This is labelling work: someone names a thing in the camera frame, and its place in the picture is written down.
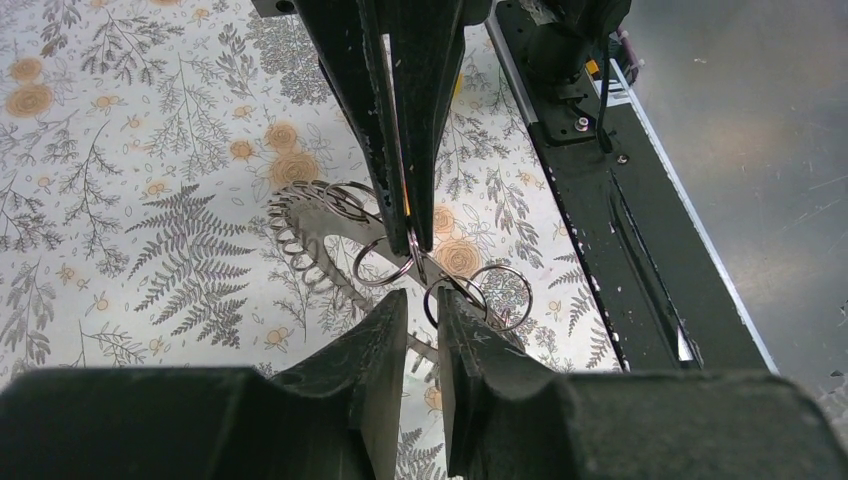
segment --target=wire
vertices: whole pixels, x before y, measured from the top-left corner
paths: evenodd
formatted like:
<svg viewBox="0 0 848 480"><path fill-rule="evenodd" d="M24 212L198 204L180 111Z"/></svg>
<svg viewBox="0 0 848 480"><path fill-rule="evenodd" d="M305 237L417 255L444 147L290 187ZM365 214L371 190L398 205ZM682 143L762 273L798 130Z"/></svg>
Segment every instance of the wire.
<svg viewBox="0 0 848 480"><path fill-rule="evenodd" d="M598 122L595 124L595 138L598 139L598 145L604 153L612 153L612 141L610 141L607 132L604 131L604 115L607 112L607 101L609 100L609 82L610 82L610 45L609 38L606 38L604 51L604 71L601 77L601 108L598 110Z"/></svg>

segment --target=leaf pattern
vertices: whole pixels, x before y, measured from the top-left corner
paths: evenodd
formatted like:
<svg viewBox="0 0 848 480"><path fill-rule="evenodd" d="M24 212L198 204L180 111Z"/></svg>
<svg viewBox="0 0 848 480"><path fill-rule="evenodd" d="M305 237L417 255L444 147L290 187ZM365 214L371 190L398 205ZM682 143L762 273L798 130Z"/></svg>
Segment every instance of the leaf pattern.
<svg viewBox="0 0 848 480"><path fill-rule="evenodd" d="M361 321L339 288L304 283L264 208L303 176L369 183L297 16L230 0L5 0L0 32L0 384L57 365L248 364L270 377ZM436 163L436 249L527 276L534 303L514 333L529 355L614 370L485 28L466 43ZM40 103L9 109L21 91ZM361 245L325 246L350 277ZM363 274L389 268L369 256ZM476 281L509 323L524 314L520 278ZM371 304L406 288L411 331L435 342L412 281L354 285ZM407 365L400 479L447 476L432 371Z"/></svg>

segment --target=fern leaf print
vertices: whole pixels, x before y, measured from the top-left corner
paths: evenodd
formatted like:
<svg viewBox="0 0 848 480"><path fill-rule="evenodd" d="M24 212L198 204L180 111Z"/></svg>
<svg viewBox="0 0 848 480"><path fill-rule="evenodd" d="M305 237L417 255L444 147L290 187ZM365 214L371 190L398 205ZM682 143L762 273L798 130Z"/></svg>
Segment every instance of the fern leaf print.
<svg viewBox="0 0 848 480"><path fill-rule="evenodd" d="M135 311L158 305L153 324L173 322L177 326L171 335L197 329L198 341L209 338L212 345L238 348L239 310L247 302L238 294L248 286L239 279L250 269L231 262L253 249L233 243L232 238L247 227L224 222L209 211L208 204L215 196L195 196L198 187L182 186L178 193L145 203L159 213L127 230L157 230L130 271L133 277L150 263L159 264Z"/></svg>

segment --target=gray floor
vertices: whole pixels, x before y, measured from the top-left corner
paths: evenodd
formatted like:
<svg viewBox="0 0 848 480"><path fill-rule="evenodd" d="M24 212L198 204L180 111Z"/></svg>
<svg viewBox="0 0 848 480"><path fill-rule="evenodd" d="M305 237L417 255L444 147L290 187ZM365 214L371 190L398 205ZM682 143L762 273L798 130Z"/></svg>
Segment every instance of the gray floor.
<svg viewBox="0 0 848 480"><path fill-rule="evenodd" d="M634 0L636 91L778 368L848 436L848 2Z"/></svg>

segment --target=floral tablecloth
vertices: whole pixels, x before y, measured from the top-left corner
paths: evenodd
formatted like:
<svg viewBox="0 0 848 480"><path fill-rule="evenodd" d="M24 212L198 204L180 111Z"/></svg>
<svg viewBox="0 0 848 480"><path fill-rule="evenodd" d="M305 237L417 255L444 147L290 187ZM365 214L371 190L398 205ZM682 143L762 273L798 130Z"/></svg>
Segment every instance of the floral tablecloth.
<svg viewBox="0 0 848 480"><path fill-rule="evenodd" d="M4 384L59 365L271 375L361 319L338 291L300 282L266 220L271 192L294 180L367 182L296 17L260 19L247 0L3 0L0 32ZM536 295L519 329L528 352L561 371L614 369L491 41L466 35L434 255L460 275L518 268ZM343 267L361 248L329 242ZM433 338L422 290L399 286L410 328ZM483 286L498 311L523 311L517 278ZM444 478L441 395L414 360L398 478Z"/></svg>

